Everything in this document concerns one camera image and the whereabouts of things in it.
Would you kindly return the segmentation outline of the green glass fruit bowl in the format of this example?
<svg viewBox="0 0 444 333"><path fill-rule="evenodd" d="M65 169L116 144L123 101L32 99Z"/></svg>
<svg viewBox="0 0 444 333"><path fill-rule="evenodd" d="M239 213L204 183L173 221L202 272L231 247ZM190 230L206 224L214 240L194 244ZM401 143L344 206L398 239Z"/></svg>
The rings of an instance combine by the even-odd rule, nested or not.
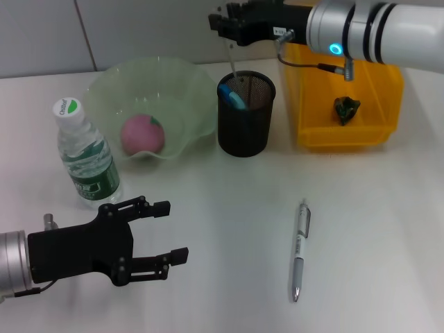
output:
<svg viewBox="0 0 444 333"><path fill-rule="evenodd" d="M87 118L108 140L115 160L170 160L216 129L216 83L199 66L172 57L138 58L104 71L83 95ZM128 154L125 123L146 115L164 131L158 152Z"/></svg>

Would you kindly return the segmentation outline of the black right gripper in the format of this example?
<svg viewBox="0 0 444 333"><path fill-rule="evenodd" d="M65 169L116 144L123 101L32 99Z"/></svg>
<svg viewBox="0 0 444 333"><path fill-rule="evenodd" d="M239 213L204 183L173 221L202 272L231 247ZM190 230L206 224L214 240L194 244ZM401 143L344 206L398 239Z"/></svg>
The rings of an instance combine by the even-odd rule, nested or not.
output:
<svg viewBox="0 0 444 333"><path fill-rule="evenodd" d="M311 6L286 5L268 1L227 2L228 17L208 15L210 29L219 37L238 40L239 46L248 46L262 40L276 40L276 28L293 30L292 43L307 44L306 29Z"/></svg>

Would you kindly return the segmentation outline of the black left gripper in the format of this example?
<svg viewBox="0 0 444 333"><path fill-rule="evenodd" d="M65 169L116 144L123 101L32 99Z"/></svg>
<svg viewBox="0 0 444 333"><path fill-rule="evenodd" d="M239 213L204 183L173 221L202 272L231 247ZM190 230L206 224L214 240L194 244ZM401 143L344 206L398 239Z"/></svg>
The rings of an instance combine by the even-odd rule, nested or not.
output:
<svg viewBox="0 0 444 333"><path fill-rule="evenodd" d="M28 235L31 277L52 282L102 273L117 287L131 282L166 280L169 269L187 263L188 247L154 257L133 258L129 222L170 214L169 201L150 204L144 196L100 206L89 223Z"/></svg>

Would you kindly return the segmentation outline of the black mesh pen holder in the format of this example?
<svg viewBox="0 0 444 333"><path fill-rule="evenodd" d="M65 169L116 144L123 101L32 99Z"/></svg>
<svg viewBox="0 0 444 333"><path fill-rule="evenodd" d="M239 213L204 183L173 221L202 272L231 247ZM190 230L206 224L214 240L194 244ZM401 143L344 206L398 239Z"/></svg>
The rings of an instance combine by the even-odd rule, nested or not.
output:
<svg viewBox="0 0 444 333"><path fill-rule="evenodd" d="M267 145L276 89L273 81L257 71L238 71L241 81L237 89L233 73L224 76L217 85L219 146L235 157L252 157ZM226 84L240 95L247 110L237 110L227 104L218 93L218 86Z"/></svg>

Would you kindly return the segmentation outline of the blue scissors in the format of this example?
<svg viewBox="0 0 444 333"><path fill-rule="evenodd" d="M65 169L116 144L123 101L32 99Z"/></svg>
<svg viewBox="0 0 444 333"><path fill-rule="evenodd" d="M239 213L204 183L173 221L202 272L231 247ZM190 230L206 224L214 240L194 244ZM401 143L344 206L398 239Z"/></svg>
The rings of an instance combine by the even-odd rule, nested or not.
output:
<svg viewBox="0 0 444 333"><path fill-rule="evenodd" d="M247 110L246 104L240 95L231 90L226 84L220 84L218 86L218 93L221 95L221 98L231 107L237 110Z"/></svg>

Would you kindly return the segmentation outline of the clear plastic ruler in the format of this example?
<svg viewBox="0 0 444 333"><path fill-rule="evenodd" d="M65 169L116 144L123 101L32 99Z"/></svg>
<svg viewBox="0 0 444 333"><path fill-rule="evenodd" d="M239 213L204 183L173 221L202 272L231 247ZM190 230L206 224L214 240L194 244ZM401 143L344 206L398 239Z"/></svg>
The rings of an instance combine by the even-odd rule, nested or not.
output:
<svg viewBox="0 0 444 333"><path fill-rule="evenodd" d="M231 70L232 70L232 73L233 73L233 76L234 76L234 80L235 80L237 89L240 89L241 81L239 80L239 76L238 76L238 73L237 73L237 70L236 70L236 67L235 67L235 61L234 61L234 53L233 53L234 52L234 45L231 43L230 40L228 40L226 38L223 38L223 43L224 43L224 46L225 46L225 50L226 50L226 53L227 53L227 56L228 56L228 60L229 60L229 63L230 63L230 67L231 67Z"/></svg>

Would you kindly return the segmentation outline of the silver grey pen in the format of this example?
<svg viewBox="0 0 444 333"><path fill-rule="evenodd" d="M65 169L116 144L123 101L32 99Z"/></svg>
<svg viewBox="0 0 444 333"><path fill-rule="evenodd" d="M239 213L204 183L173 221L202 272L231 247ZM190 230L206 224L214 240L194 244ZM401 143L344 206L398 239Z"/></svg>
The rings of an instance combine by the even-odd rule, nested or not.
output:
<svg viewBox="0 0 444 333"><path fill-rule="evenodd" d="M291 299L297 302L302 291L302 277L305 265L305 247L309 236L311 211L304 198L296 211L296 226L293 236L293 264L291 271Z"/></svg>

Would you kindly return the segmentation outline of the yellow plastic bin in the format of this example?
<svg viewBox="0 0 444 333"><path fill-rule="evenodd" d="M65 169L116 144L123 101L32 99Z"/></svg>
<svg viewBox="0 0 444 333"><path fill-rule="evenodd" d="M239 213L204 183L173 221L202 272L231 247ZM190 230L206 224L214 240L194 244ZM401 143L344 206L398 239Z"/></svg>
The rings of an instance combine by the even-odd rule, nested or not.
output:
<svg viewBox="0 0 444 333"><path fill-rule="evenodd" d="M402 104L404 79L400 69L355 61L354 80L313 69L318 63L343 66L340 57L312 53L307 46L286 44L283 66L287 110L295 143L317 153L349 153L383 144L394 133ZM337 98L360 101L356 115L342 126L334 109Z"/></svg>

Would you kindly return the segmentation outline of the clear water bottle green label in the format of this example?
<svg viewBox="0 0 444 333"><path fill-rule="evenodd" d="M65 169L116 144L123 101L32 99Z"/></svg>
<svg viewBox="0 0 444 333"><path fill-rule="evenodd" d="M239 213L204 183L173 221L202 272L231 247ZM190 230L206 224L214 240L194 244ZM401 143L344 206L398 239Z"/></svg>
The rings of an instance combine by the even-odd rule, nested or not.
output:
<svg viewBox="0 0 444 333"><path fill-rule="evenodd" d="M110 146L85 116L81 102L64 97L52 111L58 125L58 152L80 199L90 207L117 203L121 181Z"/></svg>

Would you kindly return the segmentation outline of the pink toy peach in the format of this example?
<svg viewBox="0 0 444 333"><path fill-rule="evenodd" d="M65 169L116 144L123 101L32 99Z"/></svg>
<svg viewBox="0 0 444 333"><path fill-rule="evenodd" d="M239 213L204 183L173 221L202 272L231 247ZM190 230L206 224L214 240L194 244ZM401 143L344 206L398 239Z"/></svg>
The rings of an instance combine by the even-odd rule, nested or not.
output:
<svg viewBox="0 0 444 333"><path fill-rule="evenodd" d="M142 151L158 153L165 144L164 129L153 116L138 114L129 118L121 129L121 145L127 155Z"/></svg>

